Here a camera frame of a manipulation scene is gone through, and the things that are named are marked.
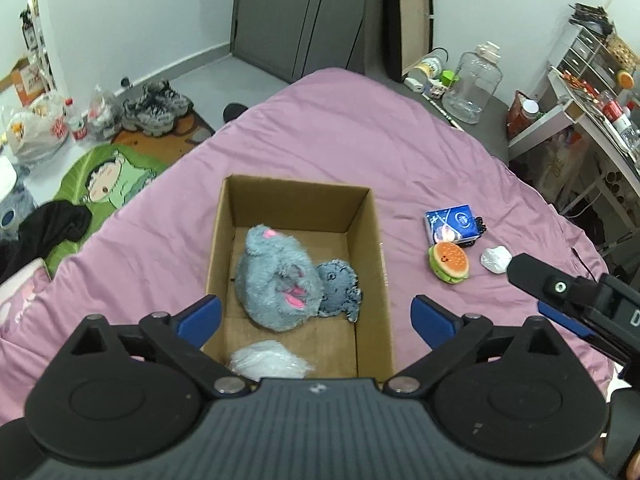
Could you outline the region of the small blue-grey octopus plush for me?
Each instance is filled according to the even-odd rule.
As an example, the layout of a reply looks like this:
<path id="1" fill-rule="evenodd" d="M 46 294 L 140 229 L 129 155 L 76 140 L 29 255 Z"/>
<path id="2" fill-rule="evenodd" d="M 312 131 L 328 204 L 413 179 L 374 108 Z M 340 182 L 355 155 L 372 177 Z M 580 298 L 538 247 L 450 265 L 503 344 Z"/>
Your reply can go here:
<path id="1" fill-rule="evenodd" d="M 344 313 L 349 322 L 356 323 L 362 291 L 355 270 L 347 261 L 334 259 L 318 264 L 317 271 L 323 286 L 318 311 L 320 318 L 332 318 Z"/>

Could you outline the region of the small drawer organizer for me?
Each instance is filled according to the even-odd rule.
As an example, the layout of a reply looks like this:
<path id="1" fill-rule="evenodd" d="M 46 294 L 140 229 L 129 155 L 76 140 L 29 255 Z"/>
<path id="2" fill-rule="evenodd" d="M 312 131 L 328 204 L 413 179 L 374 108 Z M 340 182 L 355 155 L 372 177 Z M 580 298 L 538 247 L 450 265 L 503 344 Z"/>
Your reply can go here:
<path id="1" fill-rule="evenodd" d="M 556 42 L 549 63 L 560 72 L 569 72 L 587 81 L 597 92 L 620 94 L 622 87 L 617 74 L 622 66 L 602 42 L 585 27 L 567 23 Z"/>

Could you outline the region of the orange cardboard box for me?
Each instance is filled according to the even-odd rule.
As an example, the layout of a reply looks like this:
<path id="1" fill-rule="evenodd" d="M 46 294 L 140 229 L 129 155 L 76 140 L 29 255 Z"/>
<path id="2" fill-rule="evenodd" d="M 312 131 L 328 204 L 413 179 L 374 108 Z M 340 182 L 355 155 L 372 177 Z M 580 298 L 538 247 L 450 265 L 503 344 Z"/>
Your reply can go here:
<path id="1" fill-rule="evenodd" d="M 12 67 L 11 81 L 18 99 L 23 106 L 29 106 L 35 99 L 49 91 L 50 84 L 38 63 L 28 58 L 20 58 Z"/>

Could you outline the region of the white soft ball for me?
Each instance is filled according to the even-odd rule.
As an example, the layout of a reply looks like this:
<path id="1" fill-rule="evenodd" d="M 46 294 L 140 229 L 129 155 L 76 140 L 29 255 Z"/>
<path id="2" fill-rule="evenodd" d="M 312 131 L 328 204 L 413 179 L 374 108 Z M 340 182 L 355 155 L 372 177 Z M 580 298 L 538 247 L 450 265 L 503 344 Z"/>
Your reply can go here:
<path id="1" fill-rule="evenodd" d="M 493 274 L 505 274 L 513 256 L 506 246 L 486 248 L 480 255 L 480 264 Z"/>

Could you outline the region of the water bottle on floor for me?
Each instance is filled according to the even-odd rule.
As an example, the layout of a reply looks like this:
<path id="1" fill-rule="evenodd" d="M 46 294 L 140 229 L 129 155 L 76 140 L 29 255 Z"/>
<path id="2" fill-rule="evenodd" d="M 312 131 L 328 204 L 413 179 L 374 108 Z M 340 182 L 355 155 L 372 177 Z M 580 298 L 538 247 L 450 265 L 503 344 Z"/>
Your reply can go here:
<path id="1" fill-rule="evenodd" d="M 86 118 L 81 113 L 73 98 L 64 102 L 64 117 L 67 129 L 76 142 L 85 140 L 88 136 Z"/>

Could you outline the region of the clear bag of trash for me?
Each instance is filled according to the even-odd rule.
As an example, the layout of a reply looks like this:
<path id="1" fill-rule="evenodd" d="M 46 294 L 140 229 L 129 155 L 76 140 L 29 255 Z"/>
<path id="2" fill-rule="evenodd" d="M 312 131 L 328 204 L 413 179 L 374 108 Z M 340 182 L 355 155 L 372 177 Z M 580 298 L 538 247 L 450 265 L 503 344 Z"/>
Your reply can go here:
<path id="1" fill-rule="evenodd" d="M 87 110 L 87 129 L 93 140 L 107 141 L 122 130 L 122 104 L 113 92 L 94 88 Z"/>

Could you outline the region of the black clothing on floor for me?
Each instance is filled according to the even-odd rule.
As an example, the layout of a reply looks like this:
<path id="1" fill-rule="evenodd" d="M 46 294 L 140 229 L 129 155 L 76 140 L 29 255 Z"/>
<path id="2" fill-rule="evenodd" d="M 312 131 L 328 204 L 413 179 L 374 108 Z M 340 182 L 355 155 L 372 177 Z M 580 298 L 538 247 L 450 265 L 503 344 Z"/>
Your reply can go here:
<path id="1" fill-rule="evenodd" d="M 69 240 L 79 242 L 87 233 L 92 212 L 86 205 L 51 200 L 35 209 L 21 224 L 16 240 L 2 240 L 1 283 L 32 261 L 45 259 L 52 249 Z"/>

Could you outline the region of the red can on desk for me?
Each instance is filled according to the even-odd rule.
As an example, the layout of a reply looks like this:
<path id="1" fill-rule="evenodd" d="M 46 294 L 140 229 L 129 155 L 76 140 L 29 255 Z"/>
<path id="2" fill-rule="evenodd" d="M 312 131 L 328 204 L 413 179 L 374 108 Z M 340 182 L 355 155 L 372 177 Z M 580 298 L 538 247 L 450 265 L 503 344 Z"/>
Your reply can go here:
<path id="1" fill-rule="evenodd" d="M 599 102 L 599 108 L 601 113 L 611 124 L 616 124 L 616 122 L 621 122 L 623 124 L 627 120 L 627 116 L 616 100 L 601 100 Z"/>

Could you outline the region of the brown cardboard box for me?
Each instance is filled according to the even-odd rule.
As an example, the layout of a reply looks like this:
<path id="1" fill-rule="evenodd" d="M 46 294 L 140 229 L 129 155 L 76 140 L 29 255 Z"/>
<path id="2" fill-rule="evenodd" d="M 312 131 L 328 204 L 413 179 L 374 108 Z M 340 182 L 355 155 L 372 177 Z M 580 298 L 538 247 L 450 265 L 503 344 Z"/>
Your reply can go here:
<path id="1" fill-rule="evenodd" d="M 222 364 L 276 340 L 309 376 L 394 371 L 385 261 L 370 188 L 232 174 L 222 181 L 206 290 L 221 301 L 204 342 Z"/>

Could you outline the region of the grey sneakers pair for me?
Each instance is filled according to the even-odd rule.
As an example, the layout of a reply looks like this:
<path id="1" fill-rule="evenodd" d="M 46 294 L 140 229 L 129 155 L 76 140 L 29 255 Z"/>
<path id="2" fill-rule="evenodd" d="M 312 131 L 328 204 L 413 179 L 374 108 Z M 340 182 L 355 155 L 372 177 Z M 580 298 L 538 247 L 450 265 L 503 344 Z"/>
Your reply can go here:
<path id="1" fill-rule="evenodd" d="M 146 136 L 166 136 L 180 118 L 191 113 L 193 102 L 171 87 L 168 80 L 149 82 L 142 95 L 122 102 L 122 128 L 141 131 Z"/>

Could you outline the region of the white plastic shopping bag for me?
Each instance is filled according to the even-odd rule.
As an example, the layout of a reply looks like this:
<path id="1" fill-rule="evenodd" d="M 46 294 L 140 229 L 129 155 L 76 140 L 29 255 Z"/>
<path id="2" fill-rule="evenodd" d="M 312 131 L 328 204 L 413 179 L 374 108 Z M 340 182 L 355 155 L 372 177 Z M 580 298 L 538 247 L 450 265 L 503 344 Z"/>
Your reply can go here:
<path id="1" fill-rule="evenodd" d="M 64 96 L 52 91 L 26 107 L 2 107 L 1 131 L 20 164 L 38 164 L 53 155 L 68 136 Z"/>

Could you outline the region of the yellow white container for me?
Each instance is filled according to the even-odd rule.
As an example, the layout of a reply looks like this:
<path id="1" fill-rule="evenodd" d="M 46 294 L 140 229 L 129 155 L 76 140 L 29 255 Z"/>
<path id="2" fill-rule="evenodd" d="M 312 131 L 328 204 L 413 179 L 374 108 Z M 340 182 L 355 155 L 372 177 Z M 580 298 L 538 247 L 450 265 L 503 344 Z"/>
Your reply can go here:
<path id="1" fill-rule="evenodd" d="M 421 90 L 431 79 L 437 79 L 449 60 L 448 50 L 437 47 L 421 58 L 413 68 L 406 73 L 404 83 L 413 89 Z"/>

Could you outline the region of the wicker basket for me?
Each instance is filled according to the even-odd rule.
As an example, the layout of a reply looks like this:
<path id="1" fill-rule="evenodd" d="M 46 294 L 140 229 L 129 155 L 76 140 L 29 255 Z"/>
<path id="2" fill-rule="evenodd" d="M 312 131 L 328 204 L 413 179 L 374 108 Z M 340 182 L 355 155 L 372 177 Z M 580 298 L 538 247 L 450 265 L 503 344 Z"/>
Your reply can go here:
<path id="1" fill-rule="evenodd" d="M 638 54 L 616 32 L 606 38 L 605 47 L 623 70 L 631 73 L 639 65 Z"/>

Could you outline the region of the grey door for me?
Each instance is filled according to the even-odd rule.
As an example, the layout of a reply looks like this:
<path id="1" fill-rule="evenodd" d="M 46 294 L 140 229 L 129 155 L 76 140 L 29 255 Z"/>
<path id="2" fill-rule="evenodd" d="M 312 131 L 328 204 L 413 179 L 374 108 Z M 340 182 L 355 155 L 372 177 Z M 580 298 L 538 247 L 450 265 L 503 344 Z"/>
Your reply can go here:
<path id="1" fill-rule="evenodd" d="M 286 82 L 317 70 L 364 72 L 366 0 L 234 0 L 236 58 Z"/>

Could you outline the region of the clear bag white filling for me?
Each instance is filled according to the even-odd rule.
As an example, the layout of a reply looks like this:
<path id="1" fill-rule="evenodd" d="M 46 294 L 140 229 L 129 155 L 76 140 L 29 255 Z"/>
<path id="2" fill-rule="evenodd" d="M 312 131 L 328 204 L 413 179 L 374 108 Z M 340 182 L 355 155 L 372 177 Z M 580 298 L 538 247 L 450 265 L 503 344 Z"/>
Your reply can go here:
<path id="1" fill-rule="evenodd" d="M 276 340 L 258 341 L 236 350 L 230 356 L 229 368 L 254 382 L 264 378 L 304 379 L 314 370 L 308 361 Z"/>

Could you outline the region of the pink bed sheet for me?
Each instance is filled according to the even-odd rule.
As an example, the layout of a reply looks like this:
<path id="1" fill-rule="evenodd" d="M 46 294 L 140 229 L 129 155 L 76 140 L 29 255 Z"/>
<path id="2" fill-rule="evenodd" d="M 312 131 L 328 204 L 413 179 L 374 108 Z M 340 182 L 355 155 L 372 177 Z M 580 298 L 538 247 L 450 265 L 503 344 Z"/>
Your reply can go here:
<path id="1" fill-rule="evenodd" d="M 606 270 L 586 234 L 467 133 L 422 105 L 346 70 L 319 70 L 251 107 L 183 156 L 66 258 L 1 341 L 1 418 L 22 416 L 30 389 L 88 314 L 114 324 L 177 312 L 203 296 L 224 178 L 250 174 L 370 188 L 386 264 L 394 365 L 424 356 L 409 306 L 417 294 L 457 313 L 518 325 L 536 302 L 480 254 L 506 246 L 570 275 Z M 487 231 L 469 278 L 449 286 L 425 263 L 425 211 L 467 204 Z"/>

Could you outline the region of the black framed cardboard tray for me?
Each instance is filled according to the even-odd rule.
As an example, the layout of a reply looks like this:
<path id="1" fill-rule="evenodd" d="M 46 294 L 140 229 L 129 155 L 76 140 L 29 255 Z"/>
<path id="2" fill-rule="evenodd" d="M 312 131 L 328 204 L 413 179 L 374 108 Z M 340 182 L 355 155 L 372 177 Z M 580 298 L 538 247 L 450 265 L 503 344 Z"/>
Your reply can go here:
<path id="1" fill-rule="evenodd" d="M 433 0 L 383 0 L 382 53 L 387 75 L 401 82 L 433 47 Z"/>

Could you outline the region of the grey pink plush toy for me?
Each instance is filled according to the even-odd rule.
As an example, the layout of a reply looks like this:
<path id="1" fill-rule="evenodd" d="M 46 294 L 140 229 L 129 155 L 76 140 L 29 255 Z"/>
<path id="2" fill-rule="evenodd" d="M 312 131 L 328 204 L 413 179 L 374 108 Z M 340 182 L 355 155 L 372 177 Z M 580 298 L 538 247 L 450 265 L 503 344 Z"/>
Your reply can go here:
<path id="1" fill-rule="evenodd" d="M 248 317 L 276 333 L 318 316 L 323 294 L 316 266 L 302 244 L 264 224 L 246 233 L 234 289 Z"/>

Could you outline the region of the white desk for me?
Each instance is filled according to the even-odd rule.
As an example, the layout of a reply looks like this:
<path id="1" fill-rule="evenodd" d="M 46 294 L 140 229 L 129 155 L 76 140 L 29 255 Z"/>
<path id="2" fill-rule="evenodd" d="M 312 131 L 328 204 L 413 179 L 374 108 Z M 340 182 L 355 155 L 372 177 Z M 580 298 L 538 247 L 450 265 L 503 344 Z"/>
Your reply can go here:
<path id="1" fill-rule="evenodd" d="M 557 68 L 550 66 L 544 79 L 556 97 L 556 104 L 509 141 L 508 159 L 523 155 L 566 128 L 577 128 L 600 148 L 626 179 L 634 195 L 639 196 L 639 173 L 631 152 L 623 146 L 623 140 L 613 126 L 603 114 L 578 98 Z"/>

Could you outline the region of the green cartoon floor mat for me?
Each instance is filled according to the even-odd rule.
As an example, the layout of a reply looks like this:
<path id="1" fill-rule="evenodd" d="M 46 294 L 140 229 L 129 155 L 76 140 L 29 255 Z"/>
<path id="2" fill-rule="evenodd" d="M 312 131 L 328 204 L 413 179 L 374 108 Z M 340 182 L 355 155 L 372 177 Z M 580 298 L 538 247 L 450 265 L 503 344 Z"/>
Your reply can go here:
<path id="1" fill-rule="evenodd" d="M 109 216 L 128 204 L 166 168 L 160 160 L 122 144 L 99 145 L 82 155 L 62 177 L 54 199 L 86 206 L 91 220 L 77 242 L 64 240 L 51 250 L 46 259 L 49 274 L 53 276 L 65 257 L 79 252 Z"/>

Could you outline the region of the burger plush toy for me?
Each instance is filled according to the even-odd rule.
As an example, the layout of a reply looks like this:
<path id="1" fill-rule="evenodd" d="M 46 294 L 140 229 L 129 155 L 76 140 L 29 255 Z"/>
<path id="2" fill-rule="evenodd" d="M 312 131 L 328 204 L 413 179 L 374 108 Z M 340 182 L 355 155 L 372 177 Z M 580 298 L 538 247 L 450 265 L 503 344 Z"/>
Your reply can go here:
<path id="1" fill-rule="evenodd" d="M 469 277 L 470 264 L 464 250 L 450 242 L 439 242 L 428 248 L 428 264 L 443 282 L 458 284 Z"/>

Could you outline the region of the blue tissue pack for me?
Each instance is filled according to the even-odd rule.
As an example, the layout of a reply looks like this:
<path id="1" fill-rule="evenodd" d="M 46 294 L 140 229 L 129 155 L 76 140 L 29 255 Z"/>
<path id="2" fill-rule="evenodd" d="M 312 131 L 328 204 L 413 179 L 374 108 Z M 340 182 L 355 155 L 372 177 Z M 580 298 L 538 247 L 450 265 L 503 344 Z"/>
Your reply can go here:
<path id="1" fill-rule="evenodd" d="M 424 216 L 427 240 L 431 245 L 453 243 L 462 226 L 468 226 L 476 217 L 467 204 L 450 208 L 428 210 Z"/>

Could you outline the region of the large clear plastic jug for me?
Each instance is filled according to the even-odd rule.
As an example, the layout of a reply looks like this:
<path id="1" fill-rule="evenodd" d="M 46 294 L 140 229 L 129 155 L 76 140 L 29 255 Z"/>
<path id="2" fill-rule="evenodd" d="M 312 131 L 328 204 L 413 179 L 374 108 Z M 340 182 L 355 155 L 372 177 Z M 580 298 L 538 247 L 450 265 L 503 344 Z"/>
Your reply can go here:
<path id="1" fill-rule="evenodd" d="M 502 81 L 500 47 L 491 41 L 461 55 L 454 80 L 442 97 L 446 112 L 459 122 L 475 125 Z"/>

